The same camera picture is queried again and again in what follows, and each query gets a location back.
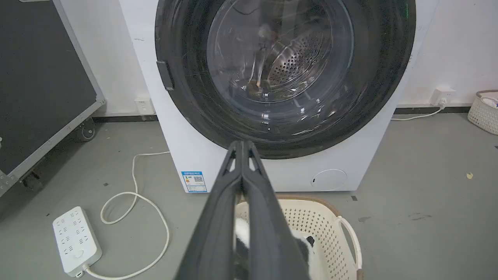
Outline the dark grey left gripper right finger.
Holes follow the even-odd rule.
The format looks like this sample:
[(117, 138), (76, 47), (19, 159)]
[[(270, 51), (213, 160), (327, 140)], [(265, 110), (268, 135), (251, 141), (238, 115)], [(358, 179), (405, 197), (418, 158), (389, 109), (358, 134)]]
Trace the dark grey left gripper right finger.
[(242, 142), (242, 188), (249, 206), (249, 280), (310, 280), (256, 146)]

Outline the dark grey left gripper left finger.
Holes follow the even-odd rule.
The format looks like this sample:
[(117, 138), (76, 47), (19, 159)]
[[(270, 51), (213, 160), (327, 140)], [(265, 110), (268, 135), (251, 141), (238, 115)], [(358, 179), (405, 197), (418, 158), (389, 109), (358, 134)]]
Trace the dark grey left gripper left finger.
[(174, 280), (234, 280), (235, 202), (242, 141), (230, 144)]

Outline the white front-load washing machine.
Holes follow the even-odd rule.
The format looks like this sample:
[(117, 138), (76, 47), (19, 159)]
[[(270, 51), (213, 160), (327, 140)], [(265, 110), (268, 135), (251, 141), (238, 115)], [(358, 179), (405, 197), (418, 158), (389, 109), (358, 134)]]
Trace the white front-load washing machine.
[[(196, 131), (174, 105), (157, 67), (155, 18), (158, 0), (118, 0), (130, 32), (146, 87), (155, 107), (177, 174), (202, 172), (211, 191), (229, 149)], [(308, 156), (262, 159), (276, 192), (354, 191), (360, 186), (409, 81), (413, 64), (440, 0), (422, 0), (416, 38), (404, 75), (384, 108), (365, 127), (339, 144)]]

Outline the black round washing machine door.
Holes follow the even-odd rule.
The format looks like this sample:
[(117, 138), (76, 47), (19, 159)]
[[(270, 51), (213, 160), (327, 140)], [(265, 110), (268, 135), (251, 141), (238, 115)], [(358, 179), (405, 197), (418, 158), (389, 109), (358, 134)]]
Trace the black round washing machine door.
[(316, 154), (394, 95), (422, 0), (158, 0), (155, 53), (179, 113), (227, 149)]

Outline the black and white plush toy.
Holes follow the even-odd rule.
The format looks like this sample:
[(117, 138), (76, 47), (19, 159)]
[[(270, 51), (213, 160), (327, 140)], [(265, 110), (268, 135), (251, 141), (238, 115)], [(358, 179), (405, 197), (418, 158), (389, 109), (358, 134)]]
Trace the black and white plush toy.
[[(313, 236), (305, 236), (302, 232), (290, 228), (292, 236), (296, 241), (301, 255), (310, 269), (310, 262), (314, 260), (314, 242)], [(234, 253), (234, 280), (249, 279), (249, 240), (250, 228), (249, 223), (242, 219), (235, 219), (235, 253)]]

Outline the cream perforated laundry basket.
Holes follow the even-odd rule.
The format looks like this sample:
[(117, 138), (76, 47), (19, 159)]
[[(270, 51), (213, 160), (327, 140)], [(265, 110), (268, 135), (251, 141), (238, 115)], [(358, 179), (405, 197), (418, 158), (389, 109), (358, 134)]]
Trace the cream perforated laundry basket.
[[(365, 280), (359, 239), (335, 207), (302, 196), (278, 195), (277, 200), (289, 228), (315, 239), (310, 280)], [(245, 198), (235, 206), (235, 216), (249, 223)]]

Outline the blue energy label sticker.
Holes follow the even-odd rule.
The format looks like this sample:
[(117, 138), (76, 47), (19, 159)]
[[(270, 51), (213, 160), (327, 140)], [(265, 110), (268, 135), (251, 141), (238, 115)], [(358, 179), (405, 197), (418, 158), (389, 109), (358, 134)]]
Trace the blue energy label sticker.
[(185, 190), (188, 193), (207, 193), (206, 183), (201, 171), (182, 171), (181, 177), (185, 184)]

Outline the white power strip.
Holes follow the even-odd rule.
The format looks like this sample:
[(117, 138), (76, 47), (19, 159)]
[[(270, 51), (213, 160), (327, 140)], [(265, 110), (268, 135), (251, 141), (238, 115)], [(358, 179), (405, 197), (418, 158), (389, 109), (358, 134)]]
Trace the white power strip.
[(80, 278), (84, 266), (93, 265), (102, 256), (86, 212), (76, 206), (52, 222), (63, 270), (70, 277)]

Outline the black flight case on wheels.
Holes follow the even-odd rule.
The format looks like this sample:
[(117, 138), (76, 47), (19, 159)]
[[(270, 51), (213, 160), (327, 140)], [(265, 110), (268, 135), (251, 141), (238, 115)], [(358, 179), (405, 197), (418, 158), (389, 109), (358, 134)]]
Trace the black flight case on wheels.
[(104, 104), (62, 0), (0, 0), (0, 197), (40, 189), (36, 165), (68, 135), (91, 141)]

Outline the white woven basket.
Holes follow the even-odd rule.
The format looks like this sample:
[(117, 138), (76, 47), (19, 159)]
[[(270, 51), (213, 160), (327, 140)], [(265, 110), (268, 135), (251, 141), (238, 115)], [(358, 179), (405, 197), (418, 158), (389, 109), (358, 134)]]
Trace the white woven basket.
[(484, 131), (498, 135), (498, 90), (476, 92), (467, 119)]

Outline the white wall socket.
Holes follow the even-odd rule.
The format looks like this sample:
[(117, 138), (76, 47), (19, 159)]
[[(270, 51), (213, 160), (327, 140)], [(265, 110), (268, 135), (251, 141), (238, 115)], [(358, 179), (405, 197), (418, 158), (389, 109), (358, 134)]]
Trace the white wall socket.
[(139, 115), (155, 115), (156, 111), (150, 97), (138, 97), (135, 99), (135, 105)]

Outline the white wall plug adapter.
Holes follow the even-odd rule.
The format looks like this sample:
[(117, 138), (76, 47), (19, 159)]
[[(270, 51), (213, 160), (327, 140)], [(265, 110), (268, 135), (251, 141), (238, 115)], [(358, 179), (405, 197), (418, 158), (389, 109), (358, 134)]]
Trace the white wall plug adapter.
[(449, 86), (438, 86), (434, 89), (432, 96), (429, 100), (431, 106), (445, 109), (448, 103), (456, 94), (456, 90)]

